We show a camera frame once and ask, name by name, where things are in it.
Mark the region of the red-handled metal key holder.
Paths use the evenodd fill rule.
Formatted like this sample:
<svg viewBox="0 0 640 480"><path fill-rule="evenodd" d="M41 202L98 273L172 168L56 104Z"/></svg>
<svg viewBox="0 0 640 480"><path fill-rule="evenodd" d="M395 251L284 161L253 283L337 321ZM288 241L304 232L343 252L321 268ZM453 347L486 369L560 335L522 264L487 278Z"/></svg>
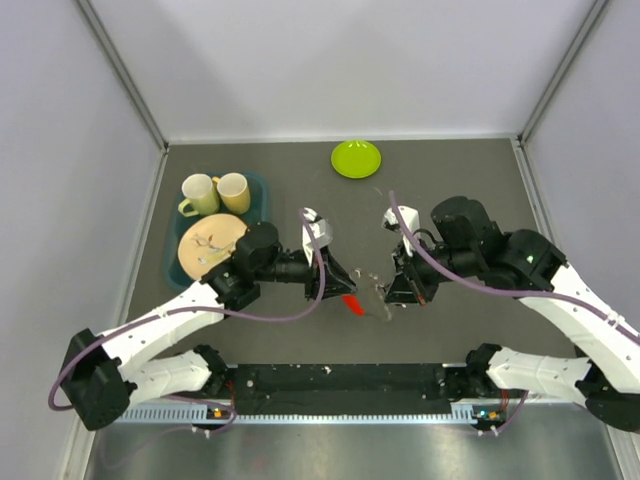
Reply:
<svg viewBox="0 0 640 480"><path fill-rule="evenodd" d="M349 272L356 284L356 292L345 294L342 301L357 316L375 318L381 322L392 321L392 313L385 303L384 284L375 273L354 268Z"/></svg>

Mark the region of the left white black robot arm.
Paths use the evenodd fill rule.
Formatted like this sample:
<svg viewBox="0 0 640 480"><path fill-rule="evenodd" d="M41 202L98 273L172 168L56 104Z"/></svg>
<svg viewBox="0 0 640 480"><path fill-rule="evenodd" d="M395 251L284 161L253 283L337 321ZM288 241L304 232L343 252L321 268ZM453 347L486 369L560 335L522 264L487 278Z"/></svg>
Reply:
<svg viewBox="0 0 640 480"><path fill-rule="evenodd" d="M107 427L129 408L172 395L213 398L229 382L228 366L207 345L164 357L187 336L231 316L260 296L264 282L304 287L314 303L352 294L356 287L329 250L329 222L307 209L302 246L285 250L269 222L248 226L239 235L197 237L205 271L178 296L119 328L94 334L85 329L70 340L55 387L89 431Z"/></svg>

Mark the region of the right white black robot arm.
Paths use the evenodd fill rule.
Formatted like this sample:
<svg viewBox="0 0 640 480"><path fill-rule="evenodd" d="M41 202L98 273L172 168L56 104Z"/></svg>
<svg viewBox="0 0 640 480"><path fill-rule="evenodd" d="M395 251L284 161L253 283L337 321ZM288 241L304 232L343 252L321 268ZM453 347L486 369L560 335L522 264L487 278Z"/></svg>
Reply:
<svg viewBox="0 0 640 480"><path fill-rule="evenodd" d="M618 430L639 430L639 333L581 278L566 255L528 229L501 232L484 206L451 197L431 212L436 228L426 240L416 209L393 202L385 229L401 240L392 253L388 304L431 302L440 285L459 283L514 299L557 328L577 349L575 358L526 354L484 343L470 351L454 399L466 392L489 398L510 391L574 403Z"/></svg>

